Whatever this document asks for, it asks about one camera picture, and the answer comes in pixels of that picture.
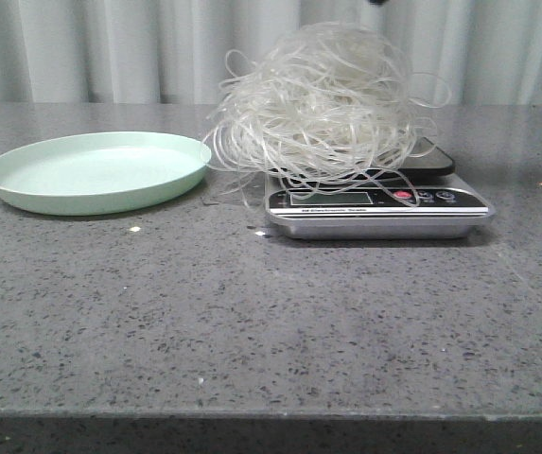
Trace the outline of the black silver kitchen scale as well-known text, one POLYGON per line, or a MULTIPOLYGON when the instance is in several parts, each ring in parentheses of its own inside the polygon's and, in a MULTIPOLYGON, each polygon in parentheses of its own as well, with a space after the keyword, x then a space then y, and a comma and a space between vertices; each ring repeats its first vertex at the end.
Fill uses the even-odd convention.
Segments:
POLYGON ((265 210, 285 236, 323 240, 459 238, 495 214, 455 174, 452 158, 427 138, 418 140, 400 171, 325 195, 268 177, 265 210))

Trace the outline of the light green round plate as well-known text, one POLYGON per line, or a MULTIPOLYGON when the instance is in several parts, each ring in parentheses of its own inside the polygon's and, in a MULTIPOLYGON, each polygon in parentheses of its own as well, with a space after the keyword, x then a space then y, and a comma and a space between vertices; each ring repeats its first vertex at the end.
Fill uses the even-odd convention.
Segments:
POLYGON ((203 178, 211 150, 175 134, 111 131, 0 155, 0 199, 32 213, 93 216, 175 199, 203 178))

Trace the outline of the white vermicelli noodle bundle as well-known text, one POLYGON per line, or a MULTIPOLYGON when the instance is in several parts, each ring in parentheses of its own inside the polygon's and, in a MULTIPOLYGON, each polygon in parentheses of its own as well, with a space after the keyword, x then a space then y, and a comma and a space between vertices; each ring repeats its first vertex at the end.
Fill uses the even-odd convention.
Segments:
POLYGON ((325 22, 281 37, 259 61, 229 68, 204 142, 210 166, 242 188, 273 177, 303 197, 382 186, 433 138, 433 103, 414 92, 407 56, 356 24, 325 22))

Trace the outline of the white pleated curtain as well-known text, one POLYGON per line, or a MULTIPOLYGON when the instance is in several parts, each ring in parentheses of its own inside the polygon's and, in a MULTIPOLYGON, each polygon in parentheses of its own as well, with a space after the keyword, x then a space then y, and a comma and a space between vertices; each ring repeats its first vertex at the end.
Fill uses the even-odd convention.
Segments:
POLYGON ((424 96, 542 104, 542 1, 0 1, 0 101, 212 103, 229 50, 324 21, 385 35, 424 96))

